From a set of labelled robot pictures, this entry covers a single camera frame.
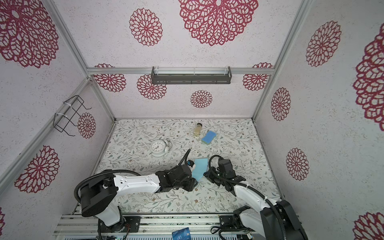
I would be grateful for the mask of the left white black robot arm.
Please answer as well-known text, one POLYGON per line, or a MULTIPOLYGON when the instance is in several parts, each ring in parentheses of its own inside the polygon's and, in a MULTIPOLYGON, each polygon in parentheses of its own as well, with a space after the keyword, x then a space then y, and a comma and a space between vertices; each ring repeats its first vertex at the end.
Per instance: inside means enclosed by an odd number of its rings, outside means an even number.
POLYGON ((96 217, 107 228, 123 228, 122 211, 113 204, 115 197, 136 193, 166 193, 183 189, 191 192, 198 184, 192 177, 195 164, 187 161, 170 170, 140 175, 130 170, 105 170, 81 181, 74 189, 74 197, 81 204, 83 217, 96 217))

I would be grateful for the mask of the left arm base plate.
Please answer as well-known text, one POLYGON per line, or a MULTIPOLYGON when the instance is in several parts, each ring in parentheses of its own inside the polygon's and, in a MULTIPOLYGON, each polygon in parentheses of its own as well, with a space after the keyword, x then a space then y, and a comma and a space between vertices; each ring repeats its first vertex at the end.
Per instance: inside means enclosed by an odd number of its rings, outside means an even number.
POLYGON ((101 220, 98 221, 99 233, 137 233, 141 217, 121 217, 121 220, 114 225, 106 226, 101 220))

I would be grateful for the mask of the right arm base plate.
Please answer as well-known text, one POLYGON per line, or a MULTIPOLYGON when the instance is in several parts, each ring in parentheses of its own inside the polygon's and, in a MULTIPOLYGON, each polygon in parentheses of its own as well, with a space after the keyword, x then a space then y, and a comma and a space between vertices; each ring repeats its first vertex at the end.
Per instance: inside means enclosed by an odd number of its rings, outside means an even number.
POLYGON ((241 214, 239 216, 220 216, 220 229, 218 232, 262 231, 263 223, 260 218, 253 215, 241 214))

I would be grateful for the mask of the light blue paper sheet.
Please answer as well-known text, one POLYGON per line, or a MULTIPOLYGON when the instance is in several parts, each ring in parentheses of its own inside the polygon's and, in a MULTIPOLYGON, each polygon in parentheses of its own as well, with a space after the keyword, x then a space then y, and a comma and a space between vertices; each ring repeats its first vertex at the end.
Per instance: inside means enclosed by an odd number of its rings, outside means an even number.
POLYGON ((196 179, 197 182, 199 182, 201 178, 204 176, 204 173, 209 170, 208 161, 209 160, 207 158, 194 160, 195 168, 192 171, 192 177, 196 179))

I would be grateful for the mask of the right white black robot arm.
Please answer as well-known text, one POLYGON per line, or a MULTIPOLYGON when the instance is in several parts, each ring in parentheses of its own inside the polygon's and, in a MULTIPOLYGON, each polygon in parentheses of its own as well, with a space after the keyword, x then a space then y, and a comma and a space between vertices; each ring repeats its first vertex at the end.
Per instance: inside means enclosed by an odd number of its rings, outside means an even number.
POLYGON ((252 187, 246 179, 238 176, 232 162, 219 155, 208 160, 208 171, 204 176, 213 184, 223 186, 236 198, 246 202, 246 206, 233 211, 213 234, 221 239, 224 232, 256 232, 266 240, 307 240, 308 236, 292 205, 286 201, 268 198, 252 187))

